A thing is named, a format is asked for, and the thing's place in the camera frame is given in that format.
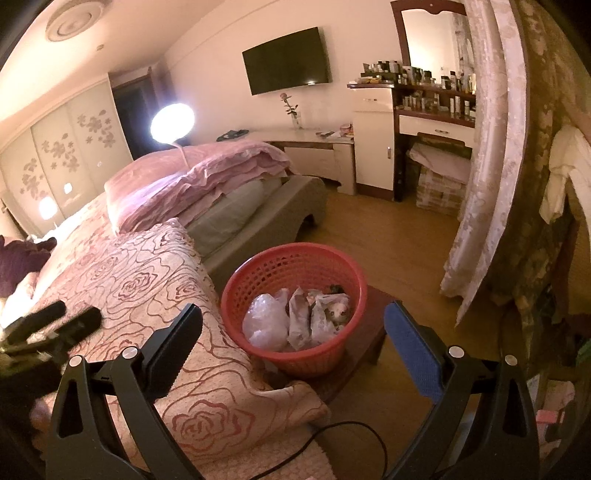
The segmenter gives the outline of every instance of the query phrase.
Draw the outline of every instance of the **round lamp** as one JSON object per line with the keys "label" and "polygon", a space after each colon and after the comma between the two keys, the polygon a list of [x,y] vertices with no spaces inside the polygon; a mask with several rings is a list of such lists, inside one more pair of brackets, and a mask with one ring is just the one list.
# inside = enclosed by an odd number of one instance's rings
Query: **round lamp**
{"label": "round lamp", "polygon": [[150,126],[150,134],[156,142],[174,145],[187,135],[195,125],[195,114],[184,103],[173,103],[160,110]]}
{"label": "round lamp", "polygon": [[57,204],[51,197],[45,197],[39,202],[39,213],[41,218],[49,220],[57,213]]}

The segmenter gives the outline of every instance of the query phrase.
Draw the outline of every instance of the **tv stand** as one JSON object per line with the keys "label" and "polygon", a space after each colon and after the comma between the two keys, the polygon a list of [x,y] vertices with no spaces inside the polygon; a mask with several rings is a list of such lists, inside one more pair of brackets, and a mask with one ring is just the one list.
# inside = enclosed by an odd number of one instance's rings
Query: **tv stand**
{"label": "tv stand", "polygon": [[302,175],[338,181],[339,193],[356,194],[355,149],[352,138],[322,138],[318,129],[260,130],[250,132],[250,140],[266,142],[283,150]]}

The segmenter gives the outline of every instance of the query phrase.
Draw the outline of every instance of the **pink cloth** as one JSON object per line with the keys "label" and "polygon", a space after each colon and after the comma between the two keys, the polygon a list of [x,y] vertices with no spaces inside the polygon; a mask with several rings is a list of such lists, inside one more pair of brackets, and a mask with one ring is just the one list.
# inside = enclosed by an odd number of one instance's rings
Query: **pink cloth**
{"label": "pink cloth", "polygon": [[263,142],[238,140],[184,147],[190,170],[174,148],[137,159],[105,183],[115,233],[139,232],[169,218],[181,224],[247,181],[285,174],[290,160]]}

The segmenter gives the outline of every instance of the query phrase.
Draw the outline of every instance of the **blue gripper pad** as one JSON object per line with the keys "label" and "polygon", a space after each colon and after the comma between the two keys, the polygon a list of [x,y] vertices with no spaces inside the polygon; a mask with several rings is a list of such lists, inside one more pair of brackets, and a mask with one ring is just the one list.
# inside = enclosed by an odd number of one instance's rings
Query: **blue gripper pad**
{"label": "blue gripper pad", "polygon": [[439,402],[443,396],[443,342],[433,330],[419,326],[399,302],[386,307],[384,327],[419,393]]}

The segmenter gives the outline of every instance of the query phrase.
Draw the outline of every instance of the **lamp stand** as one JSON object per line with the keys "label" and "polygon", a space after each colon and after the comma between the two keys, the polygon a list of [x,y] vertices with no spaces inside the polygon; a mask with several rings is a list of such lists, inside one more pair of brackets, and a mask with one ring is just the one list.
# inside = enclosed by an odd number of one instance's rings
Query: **lamp stand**
{"label": "lamp stand", "polygon": [[187,157],[185,157],[185,154],[184,154],[183,147],[182,147],[182,146],[180,146],[180,145],[179,145],[178,143],[176,143],[176,142],[172,142],[172,143],[171,143],[171,145],[172,145],[173,147],[177,147],[177,148],[178,148],[178,149],[181,151],[181,155],[183,156],[183,160],[184,160],[184,162],[185,162],[185,165],[187,166],[187,171],[189,171],[189,170],[190,170],[190,168],[189,168],[189,162],[187,161]]}

